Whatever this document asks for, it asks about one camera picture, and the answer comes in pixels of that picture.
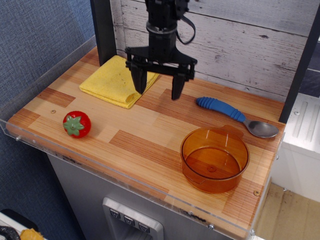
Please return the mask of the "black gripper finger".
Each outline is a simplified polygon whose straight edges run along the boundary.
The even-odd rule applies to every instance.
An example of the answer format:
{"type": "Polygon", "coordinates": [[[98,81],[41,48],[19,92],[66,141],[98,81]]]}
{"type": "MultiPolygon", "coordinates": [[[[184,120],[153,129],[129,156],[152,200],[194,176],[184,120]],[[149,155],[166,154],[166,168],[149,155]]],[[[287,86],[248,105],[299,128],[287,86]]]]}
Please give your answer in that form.
{"type": "Polygon", "coordinates": [[[185,74],[174,75],[172,79],[171,99],[178,100],[181,96],[187,76],[185,74]]]}
{"type": "Polygon", "coordinates": [[[147,71],[140,66],[131,66],[131,76],[135,90],[143,94],[147,87],[147,71]]]}

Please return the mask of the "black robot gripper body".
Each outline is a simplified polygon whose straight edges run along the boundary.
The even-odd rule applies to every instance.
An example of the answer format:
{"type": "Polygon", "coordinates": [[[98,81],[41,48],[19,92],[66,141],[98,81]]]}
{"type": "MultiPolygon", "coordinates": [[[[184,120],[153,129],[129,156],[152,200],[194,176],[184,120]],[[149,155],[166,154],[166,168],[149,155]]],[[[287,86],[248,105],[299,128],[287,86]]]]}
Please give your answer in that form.
{"type": "Polygon", "coordinates": [[[197,60],[183,54],[176,47],[177,23],[160,28],[148,22],[148,45],[126,47],[126,67],[139,66],[147,72],[175,76],[186,75],[186,79],[195,77],[197,60]]]}

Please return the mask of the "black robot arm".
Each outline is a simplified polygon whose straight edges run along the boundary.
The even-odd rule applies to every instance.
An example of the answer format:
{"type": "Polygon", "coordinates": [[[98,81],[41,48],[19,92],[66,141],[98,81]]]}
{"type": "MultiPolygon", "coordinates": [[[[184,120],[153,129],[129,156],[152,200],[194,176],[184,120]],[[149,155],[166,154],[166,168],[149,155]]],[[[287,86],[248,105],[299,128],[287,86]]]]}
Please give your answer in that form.
{"type": "Polygon", "coordinates": [[[178,21],[192,28],[195,25],[184,16],[188,12],[187,0],[147,0],[146,29],[148,46],[127,47],[126,67],[131,72],[135,90],[143,94],[147,87],[147,73],[159,73],[173,77],[171,98],[180,98],[185,82],[194,79],[197,60],[183,54],[176,47],[180,39],[178,21]]]}

